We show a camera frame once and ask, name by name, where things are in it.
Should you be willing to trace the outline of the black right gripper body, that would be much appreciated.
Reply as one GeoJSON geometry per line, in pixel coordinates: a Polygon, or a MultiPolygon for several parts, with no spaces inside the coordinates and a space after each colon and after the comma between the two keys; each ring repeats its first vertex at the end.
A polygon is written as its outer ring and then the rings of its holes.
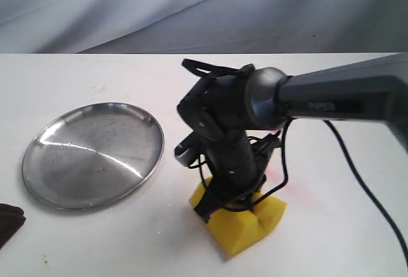
{"type": "Polygon", "coordinates": [[[250,199],[262,175],[245,131],[228,130],[218,140],[203,140],[212,180],[207,199],[250,199]]]}

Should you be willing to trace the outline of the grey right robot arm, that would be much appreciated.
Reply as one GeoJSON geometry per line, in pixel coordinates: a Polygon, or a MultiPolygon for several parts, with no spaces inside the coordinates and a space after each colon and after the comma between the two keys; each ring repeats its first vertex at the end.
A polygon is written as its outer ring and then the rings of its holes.
{"type": "Polygon", "coordinates": [[[213,180],[195,206],[204,221],[224,208],[251,210],[266,165],[295,118],[385,123],[407,145],[407,55],[404,53],[288,76],[274,67],[239,69],[185,59],[198,77],[177,105],[192,133],[175,149],[188,165],[204,157],[213,180]]]}

